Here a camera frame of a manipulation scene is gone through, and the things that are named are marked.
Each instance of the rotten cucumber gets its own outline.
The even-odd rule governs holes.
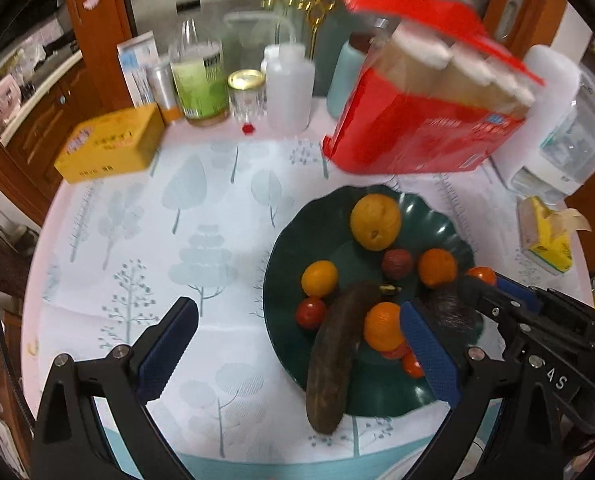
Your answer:
[[[364,318],[380,300],[378,283],[353,283],[335,299],[315,336],[306,380],[306,415],[318,433],[331,434],[344,415]]]

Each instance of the yellow tissue pack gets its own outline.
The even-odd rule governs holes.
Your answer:
[[[554,211],[536,196],[519,203],[517,217],[524,253],[553,274],[562,274],[573,266],[571,232],[591,230],[577,209]]]
[[[157,104],[127,108],[78,124],[55,162],[74,184],[148,168],[162,139]]]

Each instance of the light blue bottle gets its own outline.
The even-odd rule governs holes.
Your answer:
[[[354,32],[341,48],[329,94],[326,96],[326,108],[335,119],[340,117],[346,101],[355,88],[372,38],[373,34]]]

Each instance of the red tomato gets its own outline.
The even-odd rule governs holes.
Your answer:
[[[411,352],[411,347],[406,344],[404,341],[401,345],[399,345],[395,350],[391,350],[390,352],[380,352],[382,357],[386,359],[401,359],[406,354]]]
[[[320,298],[306,298],[298,305],[295,320],[306,330],[317,330],[324,321],[326,312],[326,305]]]
[[[417,361],[417,357],[413,352],[407,353],[402,358],[402,368],[408,373],[413,379],[421,379],[424,377],[424,370],[421,369],[420,363]]]
[[[497,285],[497,276],[495,275],[495,271],[490,267],[473,267],[472,269],[468,269],[466,274],[480,278],[482,282],[486,282],[489,285]]]

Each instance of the table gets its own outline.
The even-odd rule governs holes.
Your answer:
[[[251,137],[232,121],[208,130],[177,123],[149,170],[62,184],[24,302],[22,367],[31,408],[38,408],[55,355],[104,356],[134,342],[186,295],[200,307],[200,329],[162,399],[148,408],[196,478],[400,479],[402,459],[430,440],[448,405],[436,401],[398,418],[345,416],[333,436],[314,434],[304,393],[281,368],[263,321],[261,284],[277,235],[306,203],[347,184],[420,194],[452,218],[477,265],[592,301],[577,237],[575,268],[563,276],[523,256],[516,198],[490,162],[450,175],[349,175],[319,147],[334,127],[322,100],[298,137],[263,122]],[[493,324],[480,345],[501,355]],[[99,406],[120,464],[138,476],[108,407]],[[482,440],[496,410],[489,409]]]

